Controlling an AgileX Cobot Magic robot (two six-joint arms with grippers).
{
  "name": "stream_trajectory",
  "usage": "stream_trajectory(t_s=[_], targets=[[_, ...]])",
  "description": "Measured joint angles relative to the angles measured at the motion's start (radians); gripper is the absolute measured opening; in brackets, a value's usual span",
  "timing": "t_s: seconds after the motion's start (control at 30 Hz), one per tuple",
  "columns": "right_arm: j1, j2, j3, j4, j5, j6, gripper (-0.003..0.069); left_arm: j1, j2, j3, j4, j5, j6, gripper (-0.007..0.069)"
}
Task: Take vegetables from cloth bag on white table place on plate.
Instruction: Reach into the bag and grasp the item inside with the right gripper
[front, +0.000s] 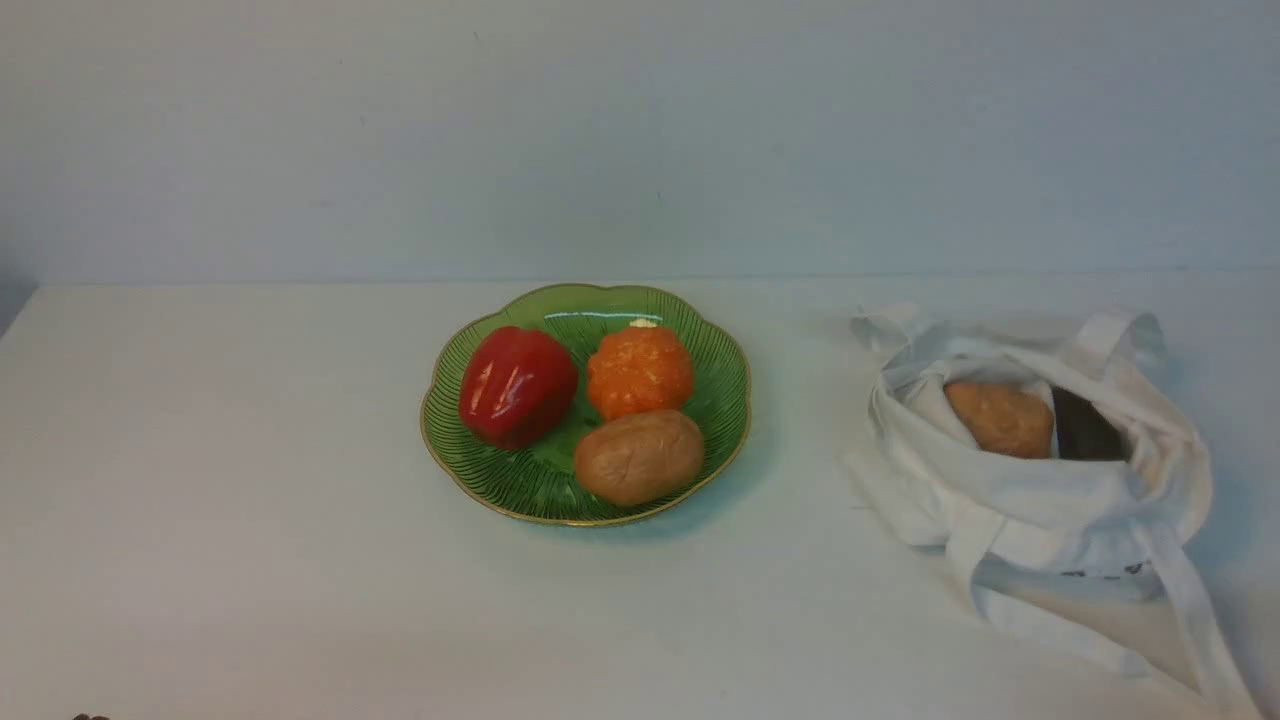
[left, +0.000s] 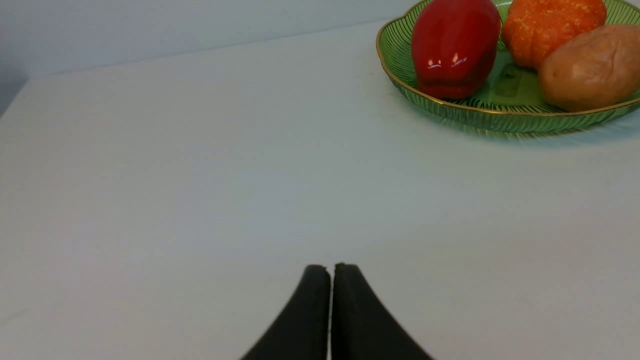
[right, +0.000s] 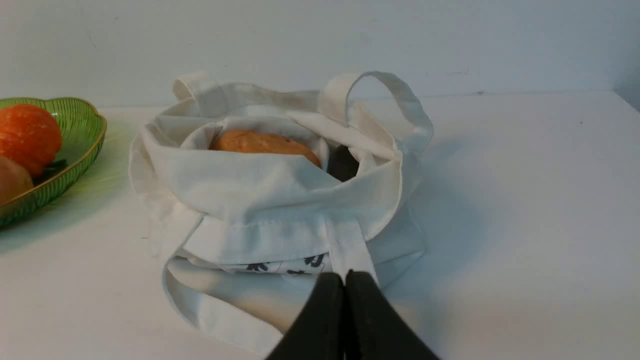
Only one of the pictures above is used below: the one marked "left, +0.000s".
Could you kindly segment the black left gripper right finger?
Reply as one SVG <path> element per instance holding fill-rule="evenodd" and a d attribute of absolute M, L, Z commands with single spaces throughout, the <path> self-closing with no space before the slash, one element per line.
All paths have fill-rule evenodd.
<path fill-rule="evenodd" d="M 356 264 L 334 267 L 332 360 L 430 360 L 377 297 Z"/>

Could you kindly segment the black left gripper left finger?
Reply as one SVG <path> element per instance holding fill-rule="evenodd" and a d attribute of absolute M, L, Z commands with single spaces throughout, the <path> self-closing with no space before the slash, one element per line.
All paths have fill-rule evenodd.
<path fill-rule="evenodd" d="M 310 264 L 279 315 L 243 360 L 326 360 L 331 276 Z"/>

